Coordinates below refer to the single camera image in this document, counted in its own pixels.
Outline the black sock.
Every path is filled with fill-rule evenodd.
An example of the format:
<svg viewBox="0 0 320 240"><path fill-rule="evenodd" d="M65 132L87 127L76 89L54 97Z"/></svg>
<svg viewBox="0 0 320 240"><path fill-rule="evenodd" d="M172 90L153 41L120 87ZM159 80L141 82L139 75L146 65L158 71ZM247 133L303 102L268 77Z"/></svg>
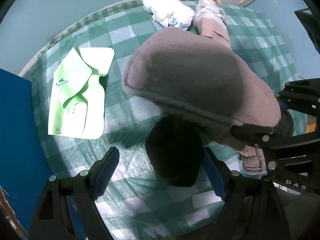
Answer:
<svg viewBox="0 0 320 240"><path fill-rule="evenodd" d="M145 149L159 180L175 187L194 186L204 158L194 124L173 115L164 117L149 133Z"/></svg>

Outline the grey-brown fleece pouch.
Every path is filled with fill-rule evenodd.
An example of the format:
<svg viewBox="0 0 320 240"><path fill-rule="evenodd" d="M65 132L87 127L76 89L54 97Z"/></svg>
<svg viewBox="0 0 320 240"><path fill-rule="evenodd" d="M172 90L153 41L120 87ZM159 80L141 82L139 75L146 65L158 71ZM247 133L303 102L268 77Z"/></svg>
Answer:
<svg viewBox="0 0 320 240"><path fill-rule="evenodd" d="M276 128L281 110L272 89L230 48L169 27L152 34L122 74L125 93L203 127L210 141L240 153L247 174L267 171L263 151L235 139L232 126Z"/></svg>

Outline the light green cloth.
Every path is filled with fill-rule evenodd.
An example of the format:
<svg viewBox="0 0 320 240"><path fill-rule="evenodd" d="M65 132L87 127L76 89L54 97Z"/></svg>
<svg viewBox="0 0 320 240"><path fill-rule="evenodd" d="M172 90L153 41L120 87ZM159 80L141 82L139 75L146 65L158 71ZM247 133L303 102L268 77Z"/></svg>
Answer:
<svg viewBox="0 0 320 240"><path fill-rule="evenodd" d="M53 75L48 134L98 139L104 132L106 77L115 52L112 48L72 48Z"/></svg>

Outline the blue cardboard box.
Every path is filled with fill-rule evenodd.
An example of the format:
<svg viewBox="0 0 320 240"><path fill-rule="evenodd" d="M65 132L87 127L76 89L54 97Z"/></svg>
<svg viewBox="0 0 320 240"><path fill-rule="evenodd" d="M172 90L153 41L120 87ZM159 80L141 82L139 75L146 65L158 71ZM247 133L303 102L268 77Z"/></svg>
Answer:
<svg viewBox="0 0 320 240"><path fill-rule="evenodd" d="M33 214L53 172L38 137L31 83L1 70L1 189L17 221L29 231Z"/></svg>

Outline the beige crumpled cloth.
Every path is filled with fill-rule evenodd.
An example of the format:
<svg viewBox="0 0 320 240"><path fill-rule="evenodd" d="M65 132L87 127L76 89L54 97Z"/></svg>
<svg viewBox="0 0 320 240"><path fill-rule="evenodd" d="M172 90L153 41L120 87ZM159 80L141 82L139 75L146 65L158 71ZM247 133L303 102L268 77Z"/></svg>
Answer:
<svg viewBox="0 0 320 240"><path fill-rule="evenodd" d="M193 26L200 35L231 48L227 20L220 0L199 0L193 16Z"/></svg>

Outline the white rolled sock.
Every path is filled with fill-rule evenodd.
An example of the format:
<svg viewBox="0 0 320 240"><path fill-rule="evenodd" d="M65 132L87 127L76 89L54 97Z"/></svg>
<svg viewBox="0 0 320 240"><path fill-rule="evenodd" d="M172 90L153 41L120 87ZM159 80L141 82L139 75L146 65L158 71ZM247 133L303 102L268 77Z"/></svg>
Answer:
<svg viewBox="0 0 320 240"><path fill-rule="evenodd" d="M195 12L179 0L141 0L143 7L161 26L187 30Z"/></svg>

